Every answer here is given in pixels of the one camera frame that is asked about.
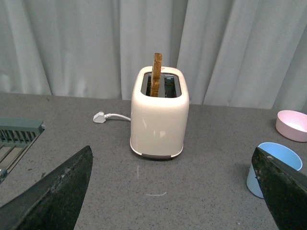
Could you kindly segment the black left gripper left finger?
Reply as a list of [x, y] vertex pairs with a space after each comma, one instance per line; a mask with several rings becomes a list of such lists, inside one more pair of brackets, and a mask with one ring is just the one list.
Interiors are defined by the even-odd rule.
[[2, 230], [72, 230], [88, 188], [93, 153], [85, 146], [0, 208]]

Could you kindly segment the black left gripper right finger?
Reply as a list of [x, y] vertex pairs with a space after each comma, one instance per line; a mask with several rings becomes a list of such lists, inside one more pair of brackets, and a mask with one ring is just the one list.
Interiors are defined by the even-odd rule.
[[280, 230], [307, 228], [307, 176], [257, 147], [252, 166], [266, 205]]

